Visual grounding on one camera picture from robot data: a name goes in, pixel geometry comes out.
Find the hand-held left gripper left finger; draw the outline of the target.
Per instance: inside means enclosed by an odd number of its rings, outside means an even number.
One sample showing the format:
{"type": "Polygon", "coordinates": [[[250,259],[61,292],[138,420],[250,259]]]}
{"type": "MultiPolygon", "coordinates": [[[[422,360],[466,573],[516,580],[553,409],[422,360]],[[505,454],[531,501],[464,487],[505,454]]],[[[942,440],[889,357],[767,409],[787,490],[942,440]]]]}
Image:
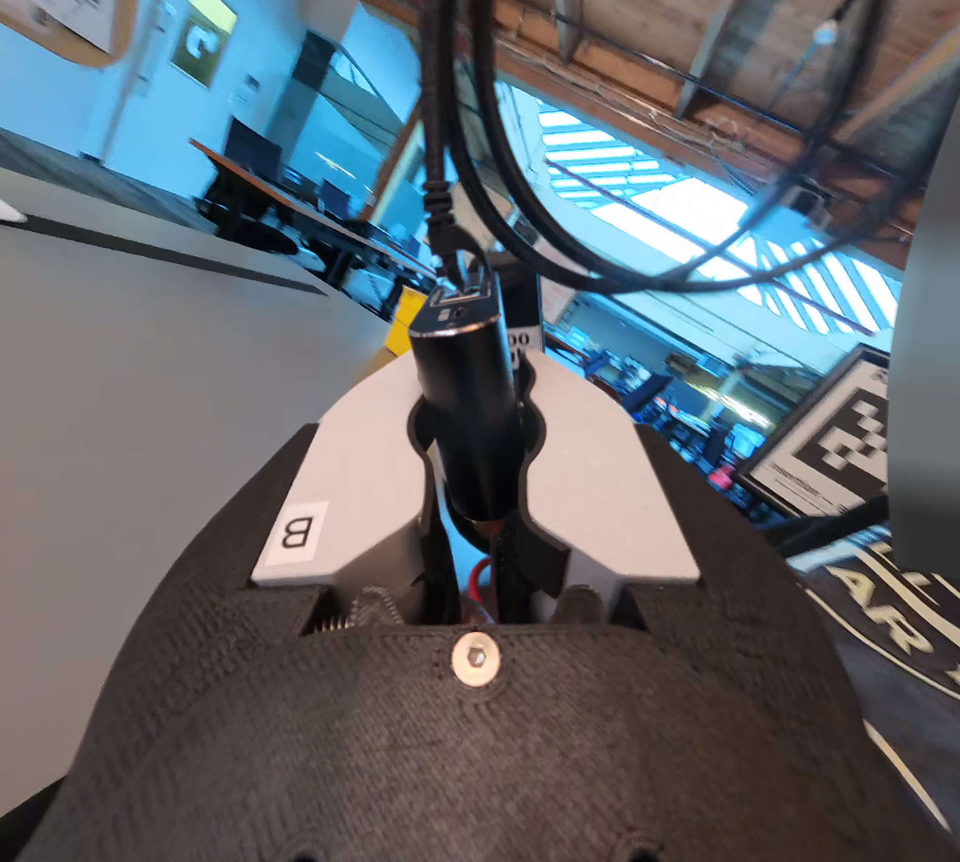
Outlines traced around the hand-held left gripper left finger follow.
{"type": "Polygon", "coordinates": [[[252,570],[256,586],[411,589],[421,580],[431,475],[410,423],[422,395],[404,354],[322,416],[252,570]]]}

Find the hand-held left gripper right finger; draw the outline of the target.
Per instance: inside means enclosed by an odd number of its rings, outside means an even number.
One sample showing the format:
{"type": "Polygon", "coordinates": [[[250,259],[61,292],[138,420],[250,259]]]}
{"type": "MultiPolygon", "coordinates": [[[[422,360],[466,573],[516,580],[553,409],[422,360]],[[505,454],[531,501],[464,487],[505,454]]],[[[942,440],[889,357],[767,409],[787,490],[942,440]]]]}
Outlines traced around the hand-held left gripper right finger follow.
{"type": "Polygon", "coordinates": [[[628,412],[543,352],[524,366],[535,439],[519,481],[521,572],[542,592],[696,584],[699,566],[628,412]]]}

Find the yellow plastic bin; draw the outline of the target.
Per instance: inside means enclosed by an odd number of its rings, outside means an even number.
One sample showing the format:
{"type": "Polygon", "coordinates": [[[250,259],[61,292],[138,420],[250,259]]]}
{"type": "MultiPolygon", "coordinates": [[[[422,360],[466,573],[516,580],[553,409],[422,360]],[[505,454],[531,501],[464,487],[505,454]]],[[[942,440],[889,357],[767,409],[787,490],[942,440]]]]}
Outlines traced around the yellow plastic bin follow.
{"type": "Polygon", "coordinates": [[[426,295],[424,293],[408,286],[402,287],[385,340],[385,348],[393,356],[401,357],[411,350],[409,329],[425,302],[426,295]]]}

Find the black ethernet adapter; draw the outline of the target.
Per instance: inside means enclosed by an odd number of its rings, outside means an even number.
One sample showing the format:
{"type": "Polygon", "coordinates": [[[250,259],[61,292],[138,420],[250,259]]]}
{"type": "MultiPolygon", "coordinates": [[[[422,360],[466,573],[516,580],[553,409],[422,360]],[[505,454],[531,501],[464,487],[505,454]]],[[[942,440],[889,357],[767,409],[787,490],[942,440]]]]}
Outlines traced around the black ethernet adapter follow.
{"type": "Polygon", "coordinates": [[[439,284],[409,340],[449,503],[467,520],[504,520],[518,504],[524,440],[496,274],[439,284]]]}

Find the row of distant office chairs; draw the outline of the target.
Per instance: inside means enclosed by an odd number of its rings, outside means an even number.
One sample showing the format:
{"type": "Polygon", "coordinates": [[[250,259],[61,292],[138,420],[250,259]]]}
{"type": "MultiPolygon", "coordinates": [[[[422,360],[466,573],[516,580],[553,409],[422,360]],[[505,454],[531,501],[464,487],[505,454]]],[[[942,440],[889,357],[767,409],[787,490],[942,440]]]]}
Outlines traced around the row of distant office chairs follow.
{"type": "Polygon", "coordinates": [[[650,367],[632,355],[595,349],[581,358],[581,369],[633,423],[662,436],[721,495],[738,498],[735,474],[763,446],[765,434],[754,425],[763,418],[722,396],[716,379],[688,353],[667,351],[650,367]]]}

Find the framed marker tag board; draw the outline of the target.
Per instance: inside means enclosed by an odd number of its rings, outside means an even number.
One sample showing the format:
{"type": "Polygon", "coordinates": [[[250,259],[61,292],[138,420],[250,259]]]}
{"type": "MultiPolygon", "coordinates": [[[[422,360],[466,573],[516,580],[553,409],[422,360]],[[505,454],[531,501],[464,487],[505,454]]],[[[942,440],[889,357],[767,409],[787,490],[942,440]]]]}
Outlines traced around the framed marker tag board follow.
{"type": "Polygon", "coordinates": [[[738,465],[733,481],[789,517],[832,517],[888,493],[889,354],[860,344],[738,465]]]}

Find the wooden office desk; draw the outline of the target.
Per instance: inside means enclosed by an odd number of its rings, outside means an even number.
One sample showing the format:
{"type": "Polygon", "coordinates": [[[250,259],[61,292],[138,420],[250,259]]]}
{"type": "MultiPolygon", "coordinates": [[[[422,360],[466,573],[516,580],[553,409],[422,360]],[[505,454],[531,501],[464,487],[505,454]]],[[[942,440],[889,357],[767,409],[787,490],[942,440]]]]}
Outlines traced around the wooden office desk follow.
{"type": "Polygon", "coordinates": [[[323,276],[331,288],[343,291],[350,271],[360,263],[378,264],[396,279],[417,278],[432,283],[434,270],[406,251],[360,234],[354,227],[325,215],[300,199],[287,194],[277,185],[242,168],[234,160],[200,141],[190,138],[189,144],[203,154],[217,171],[225,186],[224,200],[213,202],[212,221],[218,237],[234,241],[236,233],[252,218],[244,215],[250,198],[271,208],[282,208],[294,220],[294,229],[309,239],[336,251],[329,272],[323,276]]]}

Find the person's dark printed shirt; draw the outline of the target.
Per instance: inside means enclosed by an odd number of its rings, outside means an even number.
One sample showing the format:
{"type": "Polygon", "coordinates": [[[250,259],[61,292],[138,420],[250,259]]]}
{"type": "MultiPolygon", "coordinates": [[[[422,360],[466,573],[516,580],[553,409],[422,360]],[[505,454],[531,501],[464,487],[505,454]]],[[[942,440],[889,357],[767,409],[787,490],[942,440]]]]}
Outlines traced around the person's dark printed shirt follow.
{"type": "Polygon", "coordinates": [[[884,766],[958,849],[958,581],[898,567],[886,496],[763,533],[827,629],[884,766]]]}

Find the yellow phone sign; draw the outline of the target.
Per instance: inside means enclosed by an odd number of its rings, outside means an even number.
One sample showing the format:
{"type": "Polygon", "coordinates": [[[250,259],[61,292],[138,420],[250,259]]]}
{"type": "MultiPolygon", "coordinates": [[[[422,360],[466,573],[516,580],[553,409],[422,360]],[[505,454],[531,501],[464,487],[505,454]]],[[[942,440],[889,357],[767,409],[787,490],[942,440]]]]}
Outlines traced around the yellow phone sign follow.
{"type": "Polygon", "coordinates": [[[237,22],[237,12],[224,0],[187,0],[171,65],[192,82],[210,89],[237,22]]]}

